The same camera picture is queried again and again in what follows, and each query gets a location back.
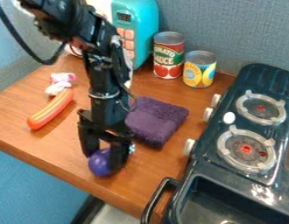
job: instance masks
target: tomato sauce can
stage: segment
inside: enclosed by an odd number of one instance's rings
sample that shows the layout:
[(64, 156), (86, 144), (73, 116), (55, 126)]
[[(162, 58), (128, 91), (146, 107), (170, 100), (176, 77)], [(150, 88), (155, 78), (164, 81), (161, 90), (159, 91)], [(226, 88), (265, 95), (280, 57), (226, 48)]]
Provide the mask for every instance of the tomato sauce can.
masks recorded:
[(211, 52), (194, 51), (185, 57), (183, 81), (192, 88), (207, 88), (213, 83), (216, 58)]
[(154, 36), (154, 73), (159, 78), (175, 79), (182, 75), (184, 37), (174, 31)]

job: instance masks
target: purple towel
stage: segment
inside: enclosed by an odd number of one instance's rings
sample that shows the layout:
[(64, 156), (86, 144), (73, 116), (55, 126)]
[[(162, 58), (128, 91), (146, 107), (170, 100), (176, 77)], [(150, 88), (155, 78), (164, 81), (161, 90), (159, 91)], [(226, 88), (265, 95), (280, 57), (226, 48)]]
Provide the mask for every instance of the purple towel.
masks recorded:
[(137, 108), (127, 115), (126, 124), (137, 140), (161, 148), (188, 114), (185, 108), (141, 97), (137, 99)]

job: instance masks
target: teal toy appliance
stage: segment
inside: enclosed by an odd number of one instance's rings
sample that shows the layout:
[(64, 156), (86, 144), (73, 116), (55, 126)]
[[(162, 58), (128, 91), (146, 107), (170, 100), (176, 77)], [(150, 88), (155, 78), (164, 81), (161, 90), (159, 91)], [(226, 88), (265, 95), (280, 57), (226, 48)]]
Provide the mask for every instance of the teal toy appliance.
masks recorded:
[(159, 31), (156, 0), (88, 0), (96, 13), (105, 16), (116, 28), (123, 47), (139, 69), (152, 52), (153, 37)]

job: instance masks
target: black toy stove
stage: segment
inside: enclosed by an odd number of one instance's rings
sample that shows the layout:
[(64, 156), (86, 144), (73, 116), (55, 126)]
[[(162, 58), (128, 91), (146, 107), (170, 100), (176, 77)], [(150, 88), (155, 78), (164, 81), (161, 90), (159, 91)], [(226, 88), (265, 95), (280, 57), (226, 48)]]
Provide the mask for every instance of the black toy stove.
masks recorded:
[(216, 94), (198, 141), (188, 139), (184, 178), (165, 178), (176, 191), (163, 223), (289, 223), (289, 72), (244, 67), (225, 95)]

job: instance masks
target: toy hot dog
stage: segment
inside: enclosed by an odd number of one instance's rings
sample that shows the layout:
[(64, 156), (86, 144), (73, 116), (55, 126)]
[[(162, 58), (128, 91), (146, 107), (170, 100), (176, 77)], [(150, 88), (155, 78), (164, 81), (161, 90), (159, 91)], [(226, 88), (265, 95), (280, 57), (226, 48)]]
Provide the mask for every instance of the toy hot dog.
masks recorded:
[(27, 119), (29, 128), (32, 130), (39, 130), (48, 124), (55, 116), (62, 112), (73, 98), (74, 92), (72, 89), (66, 88), (62, 90), (62, 92), (55, 96), (48, 105)]

